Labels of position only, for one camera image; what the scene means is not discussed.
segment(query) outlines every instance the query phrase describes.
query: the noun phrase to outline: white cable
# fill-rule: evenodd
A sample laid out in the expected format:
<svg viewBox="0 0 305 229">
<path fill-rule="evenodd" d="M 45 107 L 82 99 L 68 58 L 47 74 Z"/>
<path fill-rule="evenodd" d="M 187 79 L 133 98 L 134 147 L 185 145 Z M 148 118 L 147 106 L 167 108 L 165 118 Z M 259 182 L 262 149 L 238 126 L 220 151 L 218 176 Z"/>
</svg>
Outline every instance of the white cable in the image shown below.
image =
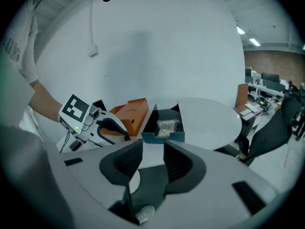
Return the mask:
<svg viewBox="0 0 305 229">
<path fill-rule="evenodd" d="M 93 29 L 92 29 L 92 9 L 93 9 L 93 0 L 89 0 L 89 38 L 91 45 L 93 42 Z"/>
</svg>

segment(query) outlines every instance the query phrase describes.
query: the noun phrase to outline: ceiling light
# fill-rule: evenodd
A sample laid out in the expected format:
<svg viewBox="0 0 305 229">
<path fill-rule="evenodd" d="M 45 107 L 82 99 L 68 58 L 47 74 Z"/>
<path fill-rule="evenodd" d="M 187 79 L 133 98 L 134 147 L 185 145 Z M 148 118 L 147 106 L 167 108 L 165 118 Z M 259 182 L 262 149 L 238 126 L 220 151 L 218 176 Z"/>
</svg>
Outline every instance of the ceiling light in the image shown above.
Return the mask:
<svg viewBox="0 0 305 229">
<path fill-rule="evenodd" d="M 240 29 L 238 26 L 237 26 L 237 31 L 241 35 L 245 34 L 245 32 L 242 29 Z"/>
<path fill-rule="evenodd" d="M 251 38 L 250 39 L 250 42 L 252 42 L 256 47 L 259 47 L 261 44 L 259 44 L 258 42 L 257 42 L 257 40 L 255 40 L 254 38 Z"/>
</svg>

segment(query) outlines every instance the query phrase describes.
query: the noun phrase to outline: white sleeve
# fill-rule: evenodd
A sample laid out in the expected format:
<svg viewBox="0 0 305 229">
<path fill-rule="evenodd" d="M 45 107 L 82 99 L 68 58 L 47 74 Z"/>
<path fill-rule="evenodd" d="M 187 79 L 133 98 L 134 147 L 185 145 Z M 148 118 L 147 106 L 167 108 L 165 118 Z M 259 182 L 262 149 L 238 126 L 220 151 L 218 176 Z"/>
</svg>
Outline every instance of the white sleeve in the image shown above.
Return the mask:
<svg viewBox="0 0 305 229">
<path fill-rule="evenodd" d="M 20 70 L 21 75 L 28 83 L 32 83 L 38 80 L 36 65 L 34 61 L 34 41 L 37 32 L 38 32 L 38 25 L 35 16 L 33 16 L 32 23 L 30 26 L 28 44 L 23 53 L 23 57 L 21 61 L 21 70 Z"/>
</svg>

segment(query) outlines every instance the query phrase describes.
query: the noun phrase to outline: round white table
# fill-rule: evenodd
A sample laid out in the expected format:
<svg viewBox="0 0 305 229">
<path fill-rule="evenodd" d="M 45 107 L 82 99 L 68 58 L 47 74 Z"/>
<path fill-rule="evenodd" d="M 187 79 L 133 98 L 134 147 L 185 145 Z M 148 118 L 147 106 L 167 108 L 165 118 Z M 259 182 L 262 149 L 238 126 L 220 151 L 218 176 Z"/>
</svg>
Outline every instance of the round white table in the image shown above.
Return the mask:
<svg viewBox="0 0 305 229">
<path fill-rule="evenodd" d="M 211 99 L 204 98 L 177 98 L 171 100 L 150 100 L 147 101 L 149 111 L 142 124 L 137 136 L 131 136 L 131 139 L 142 138 L 143 131 L 152 110 L 157 104 L 158 109 L 172 108 L 179 103 L 182 117 L 183 128 L 185 131 L 185 143 L 202 147 L 209 150 L 215 150 L 234 141 L 242 130 L 242 121 L 240 116 L 230 107 Z M 122 136 L 116 136 L 115 143 L 123 142 Z M 60 150 L 65 136 L 57 143 Z M 75 140 L 73 136 L 62 152 L 72 152 L 69 145 Z M 78 151 L 99 148 L 91 142 L 83 144 Z M 163 165 L 163 145 L 143 143 L 143 159 L 139 168 Z"/>
</svg>

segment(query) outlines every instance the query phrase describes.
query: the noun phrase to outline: brick wall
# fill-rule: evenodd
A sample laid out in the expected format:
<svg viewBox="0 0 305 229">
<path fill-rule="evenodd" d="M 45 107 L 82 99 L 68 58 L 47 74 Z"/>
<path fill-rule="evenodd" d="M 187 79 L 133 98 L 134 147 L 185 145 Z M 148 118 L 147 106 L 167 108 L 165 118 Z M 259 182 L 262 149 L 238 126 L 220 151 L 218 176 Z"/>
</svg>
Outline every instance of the brick wall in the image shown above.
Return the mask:
<svg viewBox="0 0 305 229">
<path fill-rule="evenodd" d="M 274 73 L 280 79 L 291 80 L 297 87 L 305 83 L 305 56 L 291 52 L 248 51 L 244 52 L 246 67 L 258 73 Z"/>
</svg>

